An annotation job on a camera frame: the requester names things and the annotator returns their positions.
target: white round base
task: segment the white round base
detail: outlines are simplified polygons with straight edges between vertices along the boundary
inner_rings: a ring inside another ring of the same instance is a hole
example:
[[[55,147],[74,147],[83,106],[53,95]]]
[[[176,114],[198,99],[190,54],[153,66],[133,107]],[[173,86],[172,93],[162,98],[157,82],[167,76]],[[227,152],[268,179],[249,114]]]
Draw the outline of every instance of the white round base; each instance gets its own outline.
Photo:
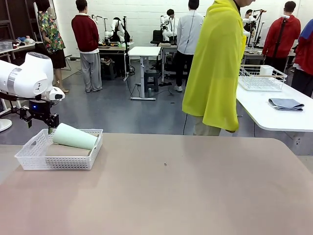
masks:
[[[0,119],[0,132],[5,131],[6,129],[12,126],[11,120],[8,119]]]

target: hand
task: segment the hand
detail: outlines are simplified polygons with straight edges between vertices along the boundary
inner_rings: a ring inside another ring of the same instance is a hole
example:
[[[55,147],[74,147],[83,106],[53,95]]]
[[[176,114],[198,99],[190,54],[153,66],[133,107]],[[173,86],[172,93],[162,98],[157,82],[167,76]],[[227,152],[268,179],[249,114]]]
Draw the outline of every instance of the hand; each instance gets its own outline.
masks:
[[[49,38],[47,38],[47,37],[45,37],[44,40],[45,40],[47,43],[49,43],[49,44],[52,43],[51,40],[50,40]]]

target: black hair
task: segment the black hair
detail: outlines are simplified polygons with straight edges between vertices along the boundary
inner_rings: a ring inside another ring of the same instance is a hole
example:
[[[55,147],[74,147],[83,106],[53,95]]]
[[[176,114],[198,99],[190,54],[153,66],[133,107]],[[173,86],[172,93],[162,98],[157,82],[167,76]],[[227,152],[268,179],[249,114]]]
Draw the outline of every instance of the black hair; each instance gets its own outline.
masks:
[[[49,0],[36,0],[35,1],[38,11],[47,11],[47,9],[50,7]]]
[[[86,0],[76,0],[76,7],[77,10],[83,11],[87,7],[87,1]]]
[[[250,13],[252,13],[253,11],[251,10],[251,9],[249,9],[249,10],[247,10],[246,11],[246,15],[248,15],[248,14],[250,14]]]
[[[167,14],[168,16],[171,16],[171,15],[174,15],[175,12],[174,12],[173,9],[169,9],[169,10],[166,12],[166,14]]]
[[[197,10],[199,7],[199,0],[189,0],[188,6],[191,10]]]
[[[286,12],[293,12],[296,6],[297,6],[297,4],[295,4],[295,2],[288,1],[285,4],[285,11]]]

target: gray towel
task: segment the gray towel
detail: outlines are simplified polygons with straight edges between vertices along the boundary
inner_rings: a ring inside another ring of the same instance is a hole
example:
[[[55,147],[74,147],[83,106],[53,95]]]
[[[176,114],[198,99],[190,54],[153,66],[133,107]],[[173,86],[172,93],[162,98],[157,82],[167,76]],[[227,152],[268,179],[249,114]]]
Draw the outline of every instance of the gray towel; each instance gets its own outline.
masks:
[[[282,111],[303,111],[304,104],[300,104],[294,99],[269,99],[270,105],[276,110]]]

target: person wearing yellow cape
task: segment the person wearing yellow cape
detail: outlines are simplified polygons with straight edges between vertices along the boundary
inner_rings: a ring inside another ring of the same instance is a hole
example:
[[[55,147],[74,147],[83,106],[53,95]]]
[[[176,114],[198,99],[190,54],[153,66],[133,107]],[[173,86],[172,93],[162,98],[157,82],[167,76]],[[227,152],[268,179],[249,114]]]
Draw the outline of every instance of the person wearing yellow cape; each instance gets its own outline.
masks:
[[[253,1],[215,0],[207,10],[182,103],[195,117],[194,135],[239,129],[236,90],[246,46],[240,7]]]

